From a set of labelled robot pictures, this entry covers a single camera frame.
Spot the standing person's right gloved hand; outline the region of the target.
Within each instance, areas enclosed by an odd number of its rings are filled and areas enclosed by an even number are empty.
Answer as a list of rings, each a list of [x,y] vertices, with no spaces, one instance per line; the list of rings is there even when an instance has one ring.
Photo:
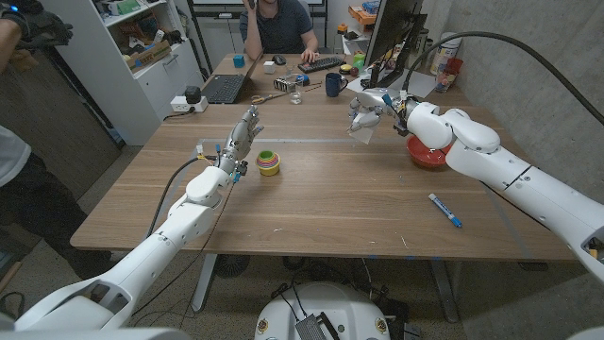
[[[45,10],[38,0],[1,0],[1,18],[15,22],[22,29],[19,49],[67,45],[73,37],[73,26]]]

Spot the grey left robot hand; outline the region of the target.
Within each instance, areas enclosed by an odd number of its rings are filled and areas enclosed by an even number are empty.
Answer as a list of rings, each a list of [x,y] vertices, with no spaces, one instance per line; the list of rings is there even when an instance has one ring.
[[[226,137],[215,167],[228,174],[235,170],[237,164],[249,153],[256,136],[264,129],[264,126],[258,126],[259,120],[258,107],[251,105]]]

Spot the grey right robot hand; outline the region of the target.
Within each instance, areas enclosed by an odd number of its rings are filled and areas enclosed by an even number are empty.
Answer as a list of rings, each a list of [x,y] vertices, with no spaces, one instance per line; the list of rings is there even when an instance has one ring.
[[[407,128],[407,105],[411,103],[406,90],[372,88],[358,92],[349,103],[351,124],[347,131],[356,132],[362,128],[375,128],[383,115],[395,119],[394,129],[403,137],[410,132]]]

